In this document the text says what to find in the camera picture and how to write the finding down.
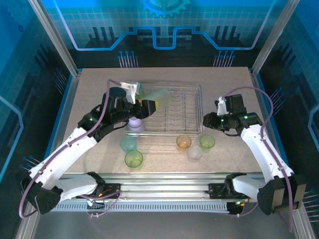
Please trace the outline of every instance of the metal wire rack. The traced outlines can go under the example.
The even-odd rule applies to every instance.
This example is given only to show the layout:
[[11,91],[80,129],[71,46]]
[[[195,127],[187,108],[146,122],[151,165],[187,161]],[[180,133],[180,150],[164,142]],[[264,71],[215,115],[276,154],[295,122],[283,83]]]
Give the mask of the metal wire rack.
[[142,82],[144,94],[166,88],[171,97],[168,108],[157,110],[144,119],[146,131],[125,131],[132,136],[176,136],[187,134],[198,136],[204,126],[202,120],[201,86],[185,82]]

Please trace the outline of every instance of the tabletop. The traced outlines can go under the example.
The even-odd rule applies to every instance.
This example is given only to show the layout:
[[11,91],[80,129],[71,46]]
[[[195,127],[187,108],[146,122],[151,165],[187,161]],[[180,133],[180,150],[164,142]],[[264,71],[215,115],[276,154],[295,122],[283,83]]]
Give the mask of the tabletop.
[[[117,82],[154,80],[198,83],[202,88],[203,115],[216,111],[214,101],[230,90],[253,86],[247,67],[83,69],[64,139],[86,113],[100,104],[108,79]],[[247,112],[255,112],[262,118],[253,90],[239,90],[234,94],[242,94]],[[174,137],[137,137],[137,148],[144,160],[136,170],[124,162],[125,153],[120,148],[120,140],[126,134],[120,129],[105,136],[94,148],[83,154],[67,173],[261,172],[252,152],[240,137],[228,137],[209,128],[204,133],[215,138],[215,145],[197,162],[188,160],[186,152],[177,149]],[[198,145],[199,138],[193,139],[192,144]]]

